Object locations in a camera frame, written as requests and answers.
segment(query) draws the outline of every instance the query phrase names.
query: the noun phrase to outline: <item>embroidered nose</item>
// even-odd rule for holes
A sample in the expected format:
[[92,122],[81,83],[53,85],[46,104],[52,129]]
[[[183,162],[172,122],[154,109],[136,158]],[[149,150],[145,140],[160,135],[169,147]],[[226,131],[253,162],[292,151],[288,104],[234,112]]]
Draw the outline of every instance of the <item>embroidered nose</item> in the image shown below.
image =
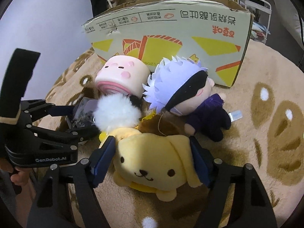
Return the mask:
[[139,170],[140,174],[142,174],[143,176],[147,176],[148,172],[145,170]]

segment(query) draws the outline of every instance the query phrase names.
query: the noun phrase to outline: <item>blue gripper pad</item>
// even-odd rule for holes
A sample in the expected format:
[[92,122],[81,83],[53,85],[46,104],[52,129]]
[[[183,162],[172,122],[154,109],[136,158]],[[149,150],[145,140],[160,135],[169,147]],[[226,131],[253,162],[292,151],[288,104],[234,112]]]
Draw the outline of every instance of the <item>blue gripper pad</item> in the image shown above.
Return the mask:
[[115,154],[116,140],[108,136],[101,148],[94,150],[90,156],[90,167],[93,175],[92,185],[94,188],[102,183]]
[[189,137],[193,156],[194,168],[201,183],[210,187],[214,181],[213,175],[213,156],[209,150],[202,148],[194,136]]

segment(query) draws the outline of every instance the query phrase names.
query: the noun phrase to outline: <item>thin string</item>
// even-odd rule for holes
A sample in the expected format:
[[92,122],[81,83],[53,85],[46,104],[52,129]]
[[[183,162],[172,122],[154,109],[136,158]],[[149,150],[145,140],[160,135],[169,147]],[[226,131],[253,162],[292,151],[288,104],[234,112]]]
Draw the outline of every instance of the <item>thin string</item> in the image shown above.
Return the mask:
[[160,122],[161,122],[161,118],[163,117],[163,115],[164,115],[164,112],[162,113],[162,115],[161,115],[161,117],[160,117],[160,119],[159,119],[159,121],[158,121],[158,125],[157,125],[158,130],[159,130],[159,124],[160,124]]

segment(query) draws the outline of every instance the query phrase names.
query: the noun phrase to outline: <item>spiky lavender hair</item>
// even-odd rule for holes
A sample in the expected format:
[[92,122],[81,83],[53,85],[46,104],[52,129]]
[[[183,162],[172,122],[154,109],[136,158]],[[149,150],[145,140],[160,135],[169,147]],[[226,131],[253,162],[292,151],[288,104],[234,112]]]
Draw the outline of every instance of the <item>spiky lavender hair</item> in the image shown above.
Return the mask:
[[142,85],[146,95],[144,100],[151,103],[150,109],[156,108],[159,113],[166,106],[170,98],[191,76],[199,71],[207,71],[191,59],[172,57],[172,61],[164,58],[155,69],[155,72],[148,77],[148,86]]

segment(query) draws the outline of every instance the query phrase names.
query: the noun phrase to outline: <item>pink cylindrical squishy toy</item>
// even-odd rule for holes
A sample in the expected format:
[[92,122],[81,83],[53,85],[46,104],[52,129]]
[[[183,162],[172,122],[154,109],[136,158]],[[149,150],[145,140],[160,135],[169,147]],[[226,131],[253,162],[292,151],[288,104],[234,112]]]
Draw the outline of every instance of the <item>pink cylindrical squishy toy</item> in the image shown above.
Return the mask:
[[95,86],[103,93],[122,93],[142,97],[143,84],[147,84],[149,68],[139,59],[116,55],[98,72]]

